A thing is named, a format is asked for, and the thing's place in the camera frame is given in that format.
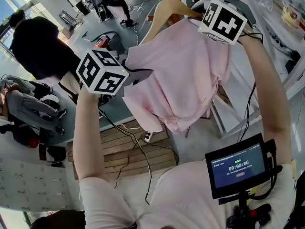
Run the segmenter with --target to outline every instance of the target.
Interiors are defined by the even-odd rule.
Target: wall outlet
[[[146,143],[149,143],[151,141],[151,138],[153,136],[153,132],[146,132],[146,138],[144,139]]]

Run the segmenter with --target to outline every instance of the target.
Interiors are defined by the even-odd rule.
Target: floor
[[[159,2],[159,0],[150,0],[145,3],[142,3],[139,0],[126,1],[129,5],[138,4],[143,8],[143,11],[135,8],[131,12],[131,18],[133,20],[138,18],[135,29],[137,30],[137,34],[139,36],[138,41],[140,42],[147,33],[151,23],[146,21],[145,18],[147,15],[153,15],[155,5]],[[94,11],[91,12],[86,17],[84,25],[76,31],[73,38],[70,40],[70,46],[80,56],[84,54],[84,49],[94,45],[93,42],[85,41],[80,37],[80,35],[83,35],[86,31],[88,31],[87,38],[89,39],[95,38],[105,31],[117,31],[121,36],[122,43],[126,49],[137,44],[137,37],[135,36],[133,28],[122,28],[119,25],[120,19],[117,18],[115,20],[106,21],[103,23],[98,23],[98,19],[97,14]],[[305,95],[300,92],[289,102],[292,123],[291,133],[293,139],[292,151],[293,158],[297,160],[297,170],[299,174],[305,170],[305,149],[302,149],[302,147],[305,146],[305,135],[302,134],[305,130],[304,99]],[[259,121],[249,127],[244,138],[246,139],[261,132],[262,122]],[[180,164],[203,160],[205,153],[236,143],[238,136],[238,134],[234,134],[226,139],[221,139],[220,132],[216,122],[213,120],[213,117],[211,120],[199,119],[191,126],[188,137],[185,138],[184,135],[184,132],[175,135],[170,134],[174,142],[174,148],[180,157]],[[78,182],[76,182],[73,178],[71,163],[66,162],[65,165],[68,168],[68,180],[72,197],[74,198],[75,207],[81,208],[79,186]],[[158,177],[162,174],[162,172],[163,171],[160,171],[154,175],[149,197],[151,197]],[[118,184],[117,189],[124,193],[126,200],[132,206],[134,212],[137,214],[140,213],[146,207],[144,197],[148,187],[147,175],[143,174],[137,178],[123,178],[119,180]]]

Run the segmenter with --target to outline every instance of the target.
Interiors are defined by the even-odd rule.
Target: wooden floor
[[[139,126],[136,120],[124,124],[126,128],[136,128]],[[166,129],[153,134],[150,144],[139,140],[143,138],[145,131],[142,128],[127,130],[133,133],[139,140],[143,152],[146,154],[152,171],[161,170],[176,166],[176,160],[168,138]],[[139,175],[148,172],[147,160],[141,150],[135,145],[134,138],[126,136],[116,128],[108,129],[100,133],[102,147],[104,149],[104,162],[106,169],[106,180],[120,177]],[[69,144],[68,160],[73,162],[73,144]],[[75,179],[78,179],[74,167]]]

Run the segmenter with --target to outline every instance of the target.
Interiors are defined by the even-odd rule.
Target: timer display
[[[215,187],[225,187],[265,172],[259,144],[238,153],[212,160]]]

